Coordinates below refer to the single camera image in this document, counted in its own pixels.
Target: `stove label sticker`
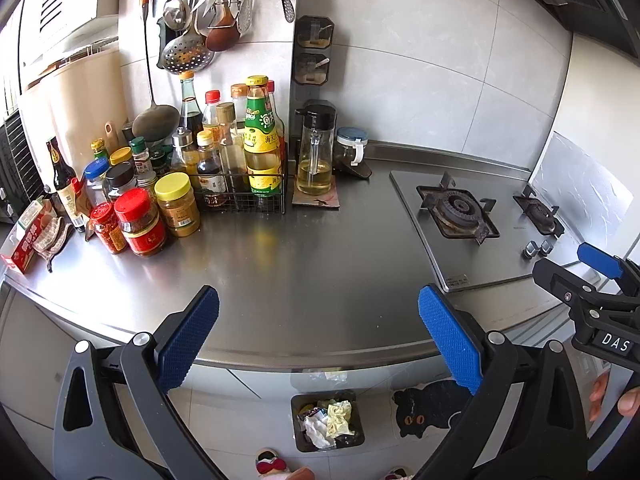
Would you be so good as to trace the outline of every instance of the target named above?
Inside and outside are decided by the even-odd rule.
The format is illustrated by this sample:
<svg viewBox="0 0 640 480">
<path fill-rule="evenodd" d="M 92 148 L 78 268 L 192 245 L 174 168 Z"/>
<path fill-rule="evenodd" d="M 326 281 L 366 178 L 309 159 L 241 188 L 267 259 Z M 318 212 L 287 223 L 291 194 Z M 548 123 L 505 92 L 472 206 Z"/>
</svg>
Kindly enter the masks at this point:
<svg viewBox="0 0 640 480">
<path fill-rule="evenodd" d="M 466 276 L 466 274 L 457 274 L 455 276 L 445 278 L 444 282 L 449 288 L 467 286 L 469 284 L 469 278 Z"/>
<path fill-rule="evenodd" d="M 634 346 L 631 341 L 604 330 L 598 330 L 593 344 L 623 356 L 626 356 Z"/>
</svg>

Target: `gas stove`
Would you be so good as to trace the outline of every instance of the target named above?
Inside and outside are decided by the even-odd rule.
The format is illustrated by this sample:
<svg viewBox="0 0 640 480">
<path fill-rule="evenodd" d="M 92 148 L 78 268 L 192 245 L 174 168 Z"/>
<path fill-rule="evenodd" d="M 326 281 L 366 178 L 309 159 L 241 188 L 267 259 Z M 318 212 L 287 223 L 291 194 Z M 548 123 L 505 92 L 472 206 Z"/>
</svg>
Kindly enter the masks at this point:
<svg viewBox="0 0 640 480">
<path fill-rule="evenodd" d="M 539 258 L 560 266 L 578 261 L 578 237 L 535 198 L 525 182 L 478 174 L 392 171 L 445 292 L 469 290 L 531 275 Z"/>
</svg>

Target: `silver screw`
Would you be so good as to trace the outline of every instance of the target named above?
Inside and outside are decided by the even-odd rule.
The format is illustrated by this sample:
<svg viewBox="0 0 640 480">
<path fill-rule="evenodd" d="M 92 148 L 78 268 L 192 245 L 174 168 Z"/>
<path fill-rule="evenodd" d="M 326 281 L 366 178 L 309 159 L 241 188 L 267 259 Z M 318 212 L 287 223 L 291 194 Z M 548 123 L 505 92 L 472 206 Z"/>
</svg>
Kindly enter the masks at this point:
<svg viewBox="0 0 640 480">
<path fill-rule="evenodd" d="M 78 341 L 76 343 L 76 353 L 77 354 L 81 354 L 82 352 L 85 352 L 89 349 L 89 342 L 88 341 Z"/>
<path fill-rule="evenodd" d="M 549 341 L 549 348 L 551 348 L 551 351 L 555 352 L 556 354 L 562 353 L 562 343 L 556 341 L 555 339 Z"/>
<path fill-rule="evenodd" d="M 133 336 L 133 344 L 135 346 L 144 346 L 151 340 L 151 336 L 147 332 L 140 332 Z"/>
<path fill-rule="evenodd" d="M 489 341 L 494 345 L 504 343 L 504 336 L 500 332 L 489 332 Z"/>
</svg>

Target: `blue gripper pad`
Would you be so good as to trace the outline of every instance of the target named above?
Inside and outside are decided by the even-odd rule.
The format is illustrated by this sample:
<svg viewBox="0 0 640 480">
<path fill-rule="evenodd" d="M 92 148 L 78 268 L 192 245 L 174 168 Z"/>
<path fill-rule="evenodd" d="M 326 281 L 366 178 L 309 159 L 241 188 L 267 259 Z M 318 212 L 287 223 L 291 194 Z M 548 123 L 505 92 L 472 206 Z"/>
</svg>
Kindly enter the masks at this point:
<svg viewBox="0 0 640 480">
<path fill-rule="evenodd" d="M 622 277 L 620 262 L 591 244 L 586 242 L 580 244 L 578 247 L 578 259 L 610 280 Z"/>
<path fill-rule="evenodd" d="M 167 393 L 182 384 L 204 340 L 218 320 L 220 298 L 215 288 L 207 287 L 194 298 L 167 344 L 158 355 L 158 388 Z"/>
<path fill-rule="evenodd" d="M 482 382 L 480 354 L 432 285 L 420 291 L 418 312 L 453 378 L 475 395 Z"/>
</svg>

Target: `aluminum foil sheet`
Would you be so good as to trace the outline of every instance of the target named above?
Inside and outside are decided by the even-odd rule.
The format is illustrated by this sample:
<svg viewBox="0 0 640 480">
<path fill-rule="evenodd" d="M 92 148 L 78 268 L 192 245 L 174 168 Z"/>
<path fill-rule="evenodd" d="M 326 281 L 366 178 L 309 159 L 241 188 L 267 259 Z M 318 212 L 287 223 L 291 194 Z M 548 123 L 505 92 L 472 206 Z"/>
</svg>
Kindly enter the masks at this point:
<svg viewBox="0 0 640 480">
<path fill-rule="evenodd" d="M 531 185 L 543 202 L 559 206 L 558 217 L 582 241 L 603 250 L 634 198 L 607 168 L 557 132 Z"/>
</svg>

